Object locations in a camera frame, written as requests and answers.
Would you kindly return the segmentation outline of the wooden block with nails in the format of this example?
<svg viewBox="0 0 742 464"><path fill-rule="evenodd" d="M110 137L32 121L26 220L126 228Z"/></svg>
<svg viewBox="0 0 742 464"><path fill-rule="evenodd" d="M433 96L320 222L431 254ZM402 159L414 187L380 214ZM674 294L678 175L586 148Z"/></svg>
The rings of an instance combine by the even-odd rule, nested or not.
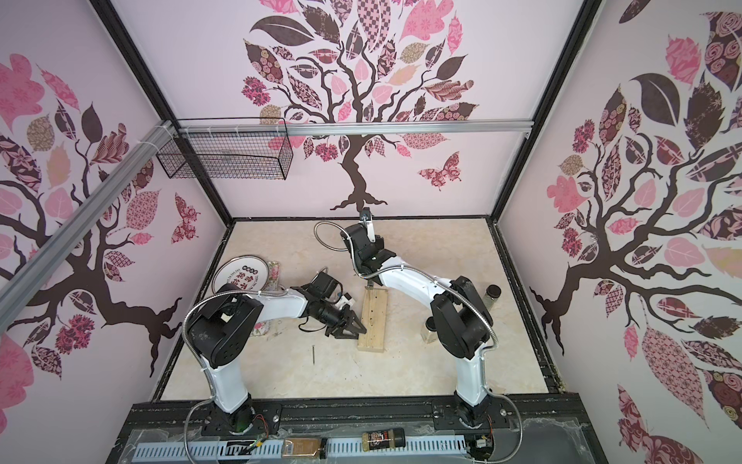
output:
<svg viewBox="0 0 742 464"><path fill-rule="evenodd" d="M359 336L357 349L363 352L383 353L386 338L386 314L388 313L388 291L381 288L365 288L361 323L366 333Z"/></svg>

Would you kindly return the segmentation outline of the red black claw hammer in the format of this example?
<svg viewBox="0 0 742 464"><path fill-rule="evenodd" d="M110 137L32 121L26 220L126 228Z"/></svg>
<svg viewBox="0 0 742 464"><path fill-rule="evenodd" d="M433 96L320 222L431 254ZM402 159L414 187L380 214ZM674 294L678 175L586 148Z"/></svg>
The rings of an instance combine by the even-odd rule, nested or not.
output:
<svg viewBox="0 0 742 464"><path fill-rule="evenodd" d="M364 217L373 218L369 207L364 207L361 210L359 219L361 220ZM363 276L365 276L365 278L368 280L369 275L371 274L371 270L369 268L369 265L367 264L367 261L370 257L373 257L375 255L375 243L370 243L368 241L367 236L366 236L366 231L362 224L361 224L361 228L362 228L362 234L361 234L361 239L359 239L359 253L361 254L361 270L362 270Z"/></svg>

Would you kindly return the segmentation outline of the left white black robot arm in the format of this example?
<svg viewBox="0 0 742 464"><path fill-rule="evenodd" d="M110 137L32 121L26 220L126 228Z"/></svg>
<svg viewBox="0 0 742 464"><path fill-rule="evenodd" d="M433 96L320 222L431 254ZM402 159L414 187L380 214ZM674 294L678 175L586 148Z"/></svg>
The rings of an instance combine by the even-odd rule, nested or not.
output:
<svg viewBox="0 0 742 464"><path fill-rule="evenodd" d="M189 312L184 322L184 344L204 372L212 401L226 419L230 433L246 433L256 416L238 357L257 324L312 318L332 338L357 339L367 333L352 309L350 295L344 294L335 302L330 295L331 289L314 284L278 292L252 292L225 284Z"/></svg>

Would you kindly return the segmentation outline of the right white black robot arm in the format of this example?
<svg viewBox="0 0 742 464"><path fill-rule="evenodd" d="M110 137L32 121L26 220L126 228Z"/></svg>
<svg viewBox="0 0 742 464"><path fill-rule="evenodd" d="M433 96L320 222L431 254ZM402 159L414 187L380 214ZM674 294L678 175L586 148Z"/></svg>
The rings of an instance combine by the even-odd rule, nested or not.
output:
<svg viewBox="0 0 742 464"><path fill-rule="evenodd" d="M492 404L484 351L496 343L486 305L465 276L455 280L431 276L386 249L382 237L371 238L368 228L357 223L340 232L354 271L364 280L401 292L428 307L438 341L455 359L454 400L459 421L467 427L479 427Z"/></svg>

